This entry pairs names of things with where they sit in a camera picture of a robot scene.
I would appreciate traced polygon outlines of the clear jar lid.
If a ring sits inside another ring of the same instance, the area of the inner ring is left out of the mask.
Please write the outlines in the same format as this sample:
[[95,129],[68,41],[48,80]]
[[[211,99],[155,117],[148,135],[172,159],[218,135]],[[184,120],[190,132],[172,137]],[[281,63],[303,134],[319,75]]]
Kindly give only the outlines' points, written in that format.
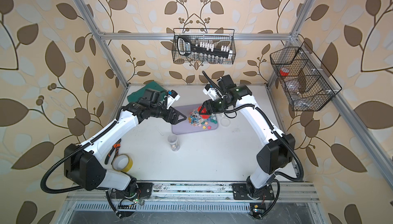
[[223,127],[229,127],[230,126],[230,120],[227,118],[222,118],[220,120],[220,125]]

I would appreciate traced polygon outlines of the red lidded clear jar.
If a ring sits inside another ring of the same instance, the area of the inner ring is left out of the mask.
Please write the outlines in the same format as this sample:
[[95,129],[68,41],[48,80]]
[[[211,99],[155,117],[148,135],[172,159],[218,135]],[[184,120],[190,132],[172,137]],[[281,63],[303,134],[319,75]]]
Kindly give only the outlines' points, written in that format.
[[203,126],[208,124],[207,120],[209,119],[209,116],[199,114],[201,108],[202,107],[199,106],[189,114],[188,121],[192,126]]

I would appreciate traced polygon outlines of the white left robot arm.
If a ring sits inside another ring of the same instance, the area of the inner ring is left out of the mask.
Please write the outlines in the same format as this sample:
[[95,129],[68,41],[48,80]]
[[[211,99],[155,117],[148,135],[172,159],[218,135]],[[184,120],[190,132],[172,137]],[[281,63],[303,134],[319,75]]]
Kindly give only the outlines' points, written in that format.
[[[102,160],[116,142],[148,118],[162,118],[172,125],[187,120],[187,116],[173,107],[166,108],[161,105],[152,107],[135,102],[129,103],[121,107],[116,119],[99,133],[78,146],[69,145],[64,151],[64,157],[44,174],[40,184],[41,189],[49,194],[60,194],[79,189],[128,191],[135,179],[126,173],[105,169]],[[49,176],[61,165],[64,166],[65,177],[76,183],[75,187],[51,189],[47,186]]]

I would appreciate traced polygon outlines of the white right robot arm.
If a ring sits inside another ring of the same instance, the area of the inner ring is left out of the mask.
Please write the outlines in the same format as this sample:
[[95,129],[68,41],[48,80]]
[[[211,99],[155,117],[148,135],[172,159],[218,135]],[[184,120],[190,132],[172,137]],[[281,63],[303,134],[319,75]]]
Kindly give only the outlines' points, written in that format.
[[258,105],[251,90],[245,86],[232,85],[220,89],[208,84],[203,93],[210,97],[199,111],[201,115],[241,112],[257,133],[262,149],[256,155],[258,167],[246,179],[248,197],[259,199],[277,176],[292,182],[302,182],[304,169],[294,151],[295,139],[275,126]]

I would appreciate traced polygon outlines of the pile of star candies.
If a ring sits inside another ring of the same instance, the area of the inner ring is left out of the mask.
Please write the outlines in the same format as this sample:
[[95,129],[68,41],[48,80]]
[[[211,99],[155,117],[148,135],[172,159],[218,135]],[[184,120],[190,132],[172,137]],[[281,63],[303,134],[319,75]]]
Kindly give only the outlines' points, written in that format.
[[206,130],[206,129],[211,130],[211,129],[215,128],[216,125],[218,125],[217,118],[214,114],[209,116],[209,119],[207,121],[208,121],[208,124],[203,125],[203,126],[195,126],[195,127],[202,129],[202,130]]

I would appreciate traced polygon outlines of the open clear jar of candies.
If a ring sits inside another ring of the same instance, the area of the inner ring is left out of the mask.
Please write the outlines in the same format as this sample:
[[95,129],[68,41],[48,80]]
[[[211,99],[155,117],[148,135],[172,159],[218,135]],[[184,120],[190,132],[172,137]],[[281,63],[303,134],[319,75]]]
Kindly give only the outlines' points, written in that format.
[[167,138],[172,151],[178,151],[180,149],[180,144],[178,137],[176,135],[169,135]]

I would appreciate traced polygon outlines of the red lidded jar in basket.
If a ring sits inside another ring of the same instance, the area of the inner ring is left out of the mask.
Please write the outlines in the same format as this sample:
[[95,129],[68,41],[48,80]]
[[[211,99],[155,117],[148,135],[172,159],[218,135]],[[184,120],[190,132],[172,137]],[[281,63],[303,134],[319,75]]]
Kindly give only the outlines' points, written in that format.
[[282,68],[279,70],[279,73],[280,73],[280,75],[281,75],[282,77],[287,77],[287,76],[290,74],[290,70],[289,70],[288,68],[286,68],[286,67],[282,67]]

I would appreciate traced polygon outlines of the lilac plastic tray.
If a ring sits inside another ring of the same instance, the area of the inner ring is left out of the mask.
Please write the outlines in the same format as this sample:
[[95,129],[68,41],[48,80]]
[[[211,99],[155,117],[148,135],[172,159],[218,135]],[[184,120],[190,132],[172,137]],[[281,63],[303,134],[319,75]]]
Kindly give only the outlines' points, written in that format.
[[[194,126],[191,126],[188,122],[188,116],[189,114],[197,109],[199,106],[201,105],[197,105],[197,104],[193,104],[193,105],[185,105],[185,106],[178,106],[176,107],[176,109],[181,112],[182,114],[187,116],[187,119],[177,125],[173,125],[172,126],[172,132],[175,135],[182,135],[182,134],[186,134],[186,133],[194,133],[194,132],[202,132],[202,131],[210,131],[210,130],[202,130],[199,128],[196,128]],[[216,125],[215,128],[211,129],[211,130],[215,130],[218,128],[219,125]]]

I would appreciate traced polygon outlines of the green plastic block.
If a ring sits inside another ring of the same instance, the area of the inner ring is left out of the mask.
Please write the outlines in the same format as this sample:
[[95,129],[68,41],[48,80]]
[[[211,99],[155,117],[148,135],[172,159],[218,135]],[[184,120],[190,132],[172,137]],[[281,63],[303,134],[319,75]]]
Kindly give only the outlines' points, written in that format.
[[132,92],[130,95],[128,95],[127,101],[129,103],[137,102],[140,98],[142,98],[142,96],[144,95],[144,92],[149,88],[153,89],[155,91],[158,91],[158,92],[165,91],[165,89],[163,87],[161,87],[157,82],[151,81],[151,82],[147,83],[144,87],[142,87],[139,90]]

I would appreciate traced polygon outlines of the black socket set holder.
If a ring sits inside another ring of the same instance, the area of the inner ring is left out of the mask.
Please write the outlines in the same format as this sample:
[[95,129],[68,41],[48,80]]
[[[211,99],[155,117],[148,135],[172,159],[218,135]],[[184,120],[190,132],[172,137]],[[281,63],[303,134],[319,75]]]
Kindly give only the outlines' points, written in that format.
[[228,46],[217,46],[209,42],[198,42],[196,38],[180,35],[176,39],[177,51],[181,56],[188,57],[192,54],[213,55],[219,58],[232,58],[234,51]]

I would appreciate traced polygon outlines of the orange black pliers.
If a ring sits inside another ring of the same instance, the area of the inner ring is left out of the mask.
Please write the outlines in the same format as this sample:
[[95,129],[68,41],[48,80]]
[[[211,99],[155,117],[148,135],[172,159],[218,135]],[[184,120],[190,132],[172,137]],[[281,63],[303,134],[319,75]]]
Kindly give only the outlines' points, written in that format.
[[111,150],[109,151],[109,153],[107,154],[105,160],[104,160],[104,164],[107,165],[111,156],[114,155],[114,157],[116,157],[119,154],[119,149],[121,146],[121,139],[119,139],[111,148]]

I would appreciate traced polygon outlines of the yellow tape roll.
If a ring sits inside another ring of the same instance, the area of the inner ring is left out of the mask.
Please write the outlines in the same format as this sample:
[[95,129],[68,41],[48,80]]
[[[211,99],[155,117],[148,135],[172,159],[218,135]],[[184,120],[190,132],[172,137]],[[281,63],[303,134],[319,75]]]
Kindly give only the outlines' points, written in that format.
[[127,173],[133,166],[133,160],[127,154],[119,154],[112,161],[112,169],[117,172]]

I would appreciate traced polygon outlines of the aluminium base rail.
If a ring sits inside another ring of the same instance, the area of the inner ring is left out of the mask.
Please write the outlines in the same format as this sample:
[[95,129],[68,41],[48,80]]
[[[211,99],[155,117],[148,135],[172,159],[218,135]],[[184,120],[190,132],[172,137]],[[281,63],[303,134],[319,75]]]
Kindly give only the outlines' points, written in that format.
[[311,183],[281,182],[251,198],[243,182],[139,182],[134,200],[113,190],[115,208],[127,212],[229,212],[248,213],[256,205],[295,204],[315,207],[319,197]]

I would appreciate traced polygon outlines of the aluminium frame post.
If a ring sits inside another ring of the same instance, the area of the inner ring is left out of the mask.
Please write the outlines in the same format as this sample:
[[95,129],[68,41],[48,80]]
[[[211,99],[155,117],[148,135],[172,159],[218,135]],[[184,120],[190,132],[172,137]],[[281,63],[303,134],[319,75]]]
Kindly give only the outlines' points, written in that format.
[[305,0],[289,34],[260,34],[262,40],[285,41],[284,47],[300,46],[299,35],[316,0]]

